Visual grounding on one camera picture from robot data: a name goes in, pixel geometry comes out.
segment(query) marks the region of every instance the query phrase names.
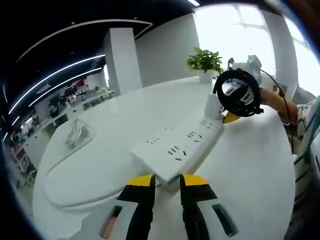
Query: glass wall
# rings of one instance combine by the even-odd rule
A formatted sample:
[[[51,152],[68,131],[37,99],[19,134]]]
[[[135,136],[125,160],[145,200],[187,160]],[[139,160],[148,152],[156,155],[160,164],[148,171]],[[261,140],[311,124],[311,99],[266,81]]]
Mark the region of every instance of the glass wall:
[[[315,96],[320,95],[320,66],[309,44],[298,27],[288,18],[284,20],[289,28],[294,43],[296,60],[298,64],[299,86]]]
[[[195,24],[202,49],[219,51],[223,68],[228,60],[246,61],[257,55],[262,69],[275,75],[275,56],[268,27],[260,10],[246,4],[221,4],[195,10]]]

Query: ceiling light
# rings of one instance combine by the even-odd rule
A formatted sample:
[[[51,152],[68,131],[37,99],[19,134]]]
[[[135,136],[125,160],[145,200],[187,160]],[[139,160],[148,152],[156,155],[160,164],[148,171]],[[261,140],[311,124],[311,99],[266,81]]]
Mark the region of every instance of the ceiling light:
[[[11,124],[12,126],[15,125],[16,121],[18,121],[18,119],[20,118],[20,116],[18,116],[14,121],[13,123]]]
[[[198,3],[196,0],[188,0],[190,3],[195,5],[196,7],[200,6],[200,3]]]
[[[7,95],[6,95],[5,85],[2,85],[2,90],[3,90],[3,94],[4,94],[4,99],[5,99],[6,103],[8,103],[8,99],[7,99]]]
[[[32,103],[30,103],[28,107],[31,107],[36,101],[38,101],[38,100],[39,100],[40,98],[42,98],[44,95],[50,93],[52,90],[58,88],[59,86],[65,84],[65,83],[67,83],[67,82],[69,82],[69,81],[71,81],[71,80],[73,80],[73,79],[76,79],[76,78],[78,78],[78,77],[80,77],[80,76],[83,76],[83,75],[88,74],[88,73],[92,73],[92,72],[97,71],[97,70],[100,70],[100,69],[102,69],[102,67],[98,67],[98,68],[96,68],[96,69],[93,69],[93,70],[90,70],[90,71],[86,71],[86,72],[84,72],[84,73],[82,73],[82,74],[79,74],[79,75],[77,75],[77,76],[74,76],[74,77],[72,77],[72,78],[70,78],[70,79],[68,79],[68,80],[66,80],[66,81],[58,84],[57,86],[55,86],[55,87],[51,88],[50,90],[46,91],[44,94],[42,94],[42,95],[41,95],[40,97],[38,97],[36,100],[34,100]]]
[[[57,73],[60,73],[61,71],[63,70],[66,70],[74,65],[77,65],[77,64],[80,64],[80,63],[83,63],[83,62],[86,62],[86,61],[89,61],[89,60],[92,60],[92,59],[97,59],[97,58],[101,58],[101,57],[104,57],[105,54],[101,54],[101,55],[98,55],[98,56],[93,56],[93,57],[90,57],[90,58],[87,58],[87,59],[84,59],[84,60],[81,60],[81,61],[77,61],[69,66],[65,66],[64,68],[61,68],[60,70],[58,71],[55,71],[54,73],[50,74],[49,76],[45,77],[44,79],[42,79],[41,81],[39,81],[37,84],[35,84],[33,87],[31,87],[28,91],[26,91],[25,94],[22,95],[22,97],[20,97],[18,99],[18,101],[16,101],[16,103],[12,106],[12,108],[10,109],[9,111],[9,114],[12,113],[12,111],[17,107],[17,105],[22,101],[22,99],[24,99],[33,89],[35,89],[39,84],[43,83],[45,80],[51,78],[53,75],[56,75]]]
[[[8,133],[6,133],[3,137],[3,141],[5,141],[6,137],[8,136]]]

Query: white wall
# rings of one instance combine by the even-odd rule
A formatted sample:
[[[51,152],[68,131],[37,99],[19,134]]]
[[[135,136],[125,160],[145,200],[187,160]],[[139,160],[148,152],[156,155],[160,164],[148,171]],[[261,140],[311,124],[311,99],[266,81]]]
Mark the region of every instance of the white wall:
[[[192,14],[167,22],[135,41],[143,87],[196,76],[186,65],[199,47]]]
[[[107,89],[107,83],[105,80],[104,71],[100,71],[97,74],[93,74],[86,77],[86,82],[88,85],[89,90],[94,89],[95,87],[99,87],[99,89],[106,88]]]

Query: floor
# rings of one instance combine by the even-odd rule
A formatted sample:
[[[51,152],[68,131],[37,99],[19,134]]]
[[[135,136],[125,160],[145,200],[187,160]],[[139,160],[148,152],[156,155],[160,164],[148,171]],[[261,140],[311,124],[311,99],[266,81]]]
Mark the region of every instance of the floor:
[[[21,208],[28,216],[33,216],[32,210],[32,200],[33,200],[33,192],[34,192],[34,183],[30,182],[29,186],[17,186],[11,184],[13,192],[15,192],[16,199],[20,204]]]

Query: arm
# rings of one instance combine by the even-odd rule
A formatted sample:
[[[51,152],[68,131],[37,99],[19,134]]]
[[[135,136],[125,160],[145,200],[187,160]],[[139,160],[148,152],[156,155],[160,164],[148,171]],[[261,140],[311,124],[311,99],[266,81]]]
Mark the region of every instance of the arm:
[[[261,104],[267,105],[274,110],[276,110],[280,115],[282,115],[284,118],[288,118],[288,110],[286,107],[286,103],[289,108],[290,118],[292,124],[296,125],[298,121],[298,108],[297,106],[290,102],[286,101],[279,96],[277,93],[269,91],[265,88],[260,89],[261,93]]]

